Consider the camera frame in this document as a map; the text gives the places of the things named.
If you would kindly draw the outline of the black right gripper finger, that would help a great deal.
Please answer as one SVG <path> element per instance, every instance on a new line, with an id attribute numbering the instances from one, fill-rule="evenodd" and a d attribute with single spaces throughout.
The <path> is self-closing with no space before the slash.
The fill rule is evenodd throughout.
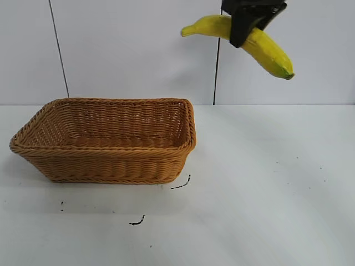
<path id="1" fill-rule="evenodd" d="M 287 7 L 286 2 L 280 4 L 273 4 L 270 6 L 264 6 L 262 8 L 262 18 L 256 24 L 256 27 L 260 30 L 264 30 L 282 11 Z"/>
<path id="2" fill-rule="evenodd" d="M 265 14 L 251 9 L 237 9 L 231 16 L 230 43 L 240 48 L 252 29 L 266 17 Z"/>

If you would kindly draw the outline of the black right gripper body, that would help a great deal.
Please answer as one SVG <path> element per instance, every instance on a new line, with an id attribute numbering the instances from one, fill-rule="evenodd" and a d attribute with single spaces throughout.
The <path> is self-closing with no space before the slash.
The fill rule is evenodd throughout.
<path id="1" fill-rule="evenodd" d="M 281 6 L 283 0 L 222 0 L 221 10 L 226 13 L 235 13 L 238 8 L 243 7 L 266 7 L 266 6 Z"/>

